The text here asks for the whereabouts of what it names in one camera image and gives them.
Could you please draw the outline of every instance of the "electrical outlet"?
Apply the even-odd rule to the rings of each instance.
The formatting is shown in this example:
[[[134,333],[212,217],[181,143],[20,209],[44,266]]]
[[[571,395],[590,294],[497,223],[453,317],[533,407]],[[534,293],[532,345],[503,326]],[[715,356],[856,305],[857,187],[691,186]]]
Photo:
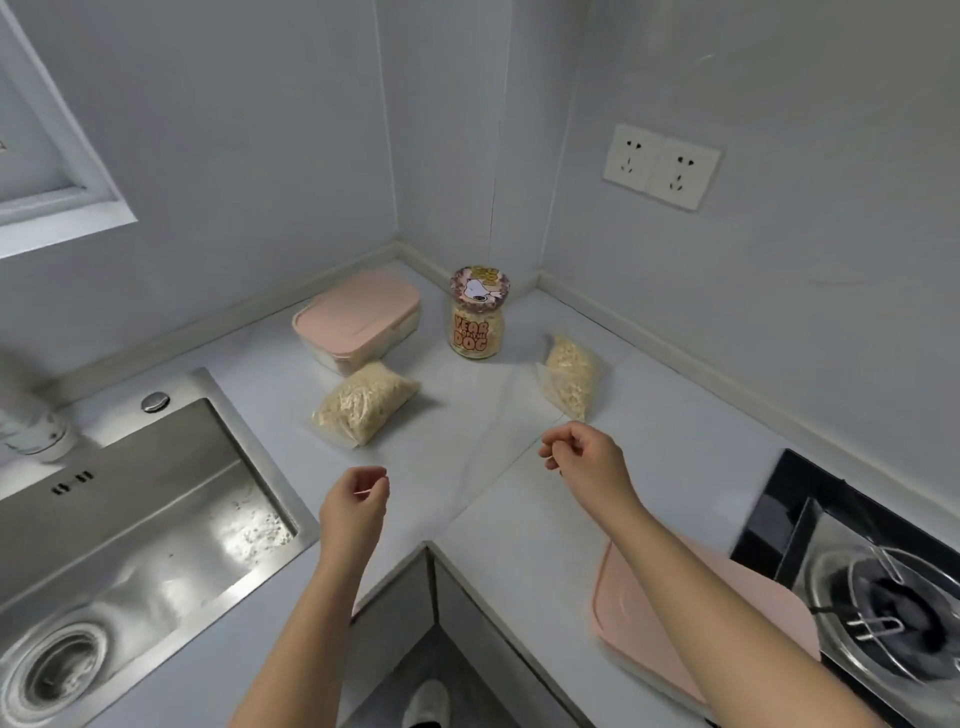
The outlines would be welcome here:
[[[663,137],[640,127],[617,124],[607,152],[605,180],[643,192],[657,163]]]
[[[645,192],[671,205],[695,210],[707,193],[721,153],[680,139],[664,139]]]

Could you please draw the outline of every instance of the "stove burner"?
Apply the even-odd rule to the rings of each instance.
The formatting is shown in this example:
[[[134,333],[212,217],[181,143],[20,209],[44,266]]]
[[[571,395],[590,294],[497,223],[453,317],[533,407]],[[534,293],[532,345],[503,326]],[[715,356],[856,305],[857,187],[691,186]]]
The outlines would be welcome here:
[[[828,578],[834,611],[847,634],[876,663],[920,682],[960,678],[960,618],[944,595],[909,568],[902,584],[876,558]]]

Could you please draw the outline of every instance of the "stainless steel sink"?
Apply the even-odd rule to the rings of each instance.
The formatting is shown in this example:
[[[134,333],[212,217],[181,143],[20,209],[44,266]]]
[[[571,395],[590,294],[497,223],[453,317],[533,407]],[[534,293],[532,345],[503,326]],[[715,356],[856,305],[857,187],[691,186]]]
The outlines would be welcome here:
[[[319,537],[206,371],[165,391],[0,500],[0,726],[87,723]]]

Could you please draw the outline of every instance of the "sink drain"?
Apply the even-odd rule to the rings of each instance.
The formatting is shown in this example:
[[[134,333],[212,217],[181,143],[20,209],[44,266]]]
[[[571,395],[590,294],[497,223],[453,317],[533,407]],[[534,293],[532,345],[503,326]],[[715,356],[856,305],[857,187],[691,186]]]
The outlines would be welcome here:
[[[56,715],[84,694],[107,657],[107,633],[91,622],[47,635],[20,660],[5,690],[8,718],[21,725]]]

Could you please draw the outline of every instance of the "pink cutting board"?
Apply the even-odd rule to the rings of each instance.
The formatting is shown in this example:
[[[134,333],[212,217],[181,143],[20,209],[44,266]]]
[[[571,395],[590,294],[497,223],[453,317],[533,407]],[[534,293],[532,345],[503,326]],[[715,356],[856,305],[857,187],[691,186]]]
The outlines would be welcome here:
[[[690,539],[681,539],[701,561],[780,631],[820,660],[816,622],[798,596],[766,576],[731,561],[722,553]],[[677,697],[687,697],[700,706],[707,706],[626,559],[613,544],[607,546],[600,563],[591,606],[594,632],[626,663],[624,667],[630,669],[639,666],[641,670],[637,674],[641,677],[653,672],[669,684],[668,688],[685,693]]]

